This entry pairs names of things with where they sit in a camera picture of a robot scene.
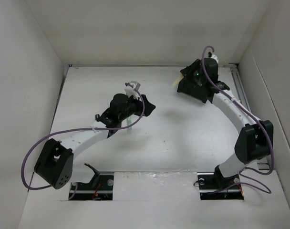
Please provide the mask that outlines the aluminium rail right side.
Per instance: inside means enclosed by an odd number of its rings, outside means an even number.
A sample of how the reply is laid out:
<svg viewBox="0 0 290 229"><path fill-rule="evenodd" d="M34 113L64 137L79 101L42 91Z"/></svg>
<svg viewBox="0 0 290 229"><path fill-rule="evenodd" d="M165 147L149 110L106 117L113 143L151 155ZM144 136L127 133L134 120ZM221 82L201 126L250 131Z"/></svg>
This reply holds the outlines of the aluminium rail right side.
<svg viewBox="0 0 290 229"><path fill-rule="evenodd" d="M246 96L246 93L242 84L242 79L239 74L238 63L230 63L229 69L230 69L230 73L231 73L232 80L234 83L234 88L235 88L235 89L232 89L232 91L235 91L233 92L233 94L235 94L235 97L240 100L241 104L249 112L251 112L249 102L248 102L248 99L247 99L247 96ZM267 158L257 160L257 167L258 167L258 170L261 172L268 172L270 169L270 165L268 163Z"/></svg>

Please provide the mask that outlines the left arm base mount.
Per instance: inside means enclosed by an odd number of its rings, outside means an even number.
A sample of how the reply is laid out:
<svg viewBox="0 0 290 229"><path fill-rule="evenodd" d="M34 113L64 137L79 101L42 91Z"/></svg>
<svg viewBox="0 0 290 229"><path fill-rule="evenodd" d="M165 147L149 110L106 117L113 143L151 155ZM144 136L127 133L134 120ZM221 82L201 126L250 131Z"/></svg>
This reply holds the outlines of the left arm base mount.
<svg viewBox="0 0 290 229"><path fill-rule="evenodd" d="M85 163L92 172L91 179L73 182L70 186L70 201L111 201L113 200L114 172L99 172L90 164Z"/></svg>

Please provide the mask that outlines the mint green pastel highlighter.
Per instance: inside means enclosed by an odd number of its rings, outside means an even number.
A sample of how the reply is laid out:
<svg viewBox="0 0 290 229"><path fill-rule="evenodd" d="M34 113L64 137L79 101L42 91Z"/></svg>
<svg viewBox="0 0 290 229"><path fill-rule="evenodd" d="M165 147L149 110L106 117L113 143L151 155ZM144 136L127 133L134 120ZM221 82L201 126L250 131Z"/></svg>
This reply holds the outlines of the mint green pastel highlighter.
<svg viewBox="0 0 290 229"><path fill-rule="evenodd" d="M129 127L127 128L127 133L129 134L129 133L131 133L131 131L132 131L132 127L131 127L131 124L132 124L132 117L131 117L131 116L127 118L127 120L126 120L126 124L127 124L127 126L129 126Z"/></svg>

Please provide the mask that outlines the black two-compartment container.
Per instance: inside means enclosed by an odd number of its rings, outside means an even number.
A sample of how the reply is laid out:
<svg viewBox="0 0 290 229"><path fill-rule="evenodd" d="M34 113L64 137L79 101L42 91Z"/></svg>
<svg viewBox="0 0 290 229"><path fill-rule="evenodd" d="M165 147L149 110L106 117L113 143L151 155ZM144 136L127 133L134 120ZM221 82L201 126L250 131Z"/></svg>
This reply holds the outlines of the black two-compartment container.
<svg viewBox="0 0 290 229"><path fill-rule="evenodd" d="M204 84L198 84L187 77L180 80L177 86L177 92L189 95L203 103L206 103L209 99L208 88Z"/></svg>

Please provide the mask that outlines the yellow pastel highlighter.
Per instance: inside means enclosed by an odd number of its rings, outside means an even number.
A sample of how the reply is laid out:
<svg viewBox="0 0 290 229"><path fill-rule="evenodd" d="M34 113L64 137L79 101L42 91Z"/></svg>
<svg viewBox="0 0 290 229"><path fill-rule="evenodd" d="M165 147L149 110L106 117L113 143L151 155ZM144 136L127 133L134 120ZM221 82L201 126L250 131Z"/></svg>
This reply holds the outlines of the yellow pastel highlighter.
<svg viewBox="0 0 290 229"><path fill-rule="evenodd" d="M183 78L184 78L184 76L182 74L180 74L179 77L174 81L173 87L176 87Z"/></svg>

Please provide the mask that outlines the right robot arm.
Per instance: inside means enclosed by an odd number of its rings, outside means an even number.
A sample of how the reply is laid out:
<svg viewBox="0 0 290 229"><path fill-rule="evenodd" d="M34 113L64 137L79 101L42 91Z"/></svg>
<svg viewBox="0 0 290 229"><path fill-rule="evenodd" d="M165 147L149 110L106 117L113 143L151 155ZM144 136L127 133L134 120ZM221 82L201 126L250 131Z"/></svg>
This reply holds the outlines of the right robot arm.
<svg viewBox="0 0 290 229"><path fill-rule="evenodd" d="M180 71L177 92L192 96L203 103L210 102L220 109L238 132L234 153L216 166L214 185L223 188L230 177L248 164L269 156L273 151L273 124L250 113L233 95L230 87L218 79L218 63L213 58L197 59Z"/></svg>

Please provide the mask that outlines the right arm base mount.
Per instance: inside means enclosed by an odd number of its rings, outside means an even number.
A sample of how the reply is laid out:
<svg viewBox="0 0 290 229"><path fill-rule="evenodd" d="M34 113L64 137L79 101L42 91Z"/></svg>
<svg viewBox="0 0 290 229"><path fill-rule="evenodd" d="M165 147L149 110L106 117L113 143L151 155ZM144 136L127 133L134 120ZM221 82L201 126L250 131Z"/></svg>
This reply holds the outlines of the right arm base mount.
<svg viewBox="0 0 290 229"><path fill-rule="evenodd" d="M197 172L194 186L199 188L201 200L244 200L238 174L224 178L217 168L214 172Z"/></svg>

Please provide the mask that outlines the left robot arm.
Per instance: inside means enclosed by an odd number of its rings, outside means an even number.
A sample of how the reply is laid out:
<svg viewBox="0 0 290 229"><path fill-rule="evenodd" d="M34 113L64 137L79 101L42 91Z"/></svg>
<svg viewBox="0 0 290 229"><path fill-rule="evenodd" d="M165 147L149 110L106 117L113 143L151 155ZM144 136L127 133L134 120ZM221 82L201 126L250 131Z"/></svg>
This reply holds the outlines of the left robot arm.
<svg viewBox="0 0 290 229"><path fill-rule="evenodd" d="M79 154L123 129L123 120L132 115L147 117L155 108L144 94L140 99L116 94L109 107L101 115L96 115L95 122L89 130L82 130L62 141L49 139L34 166L35 173L54 189L62 188L72 177L73 161Z"/></svg>

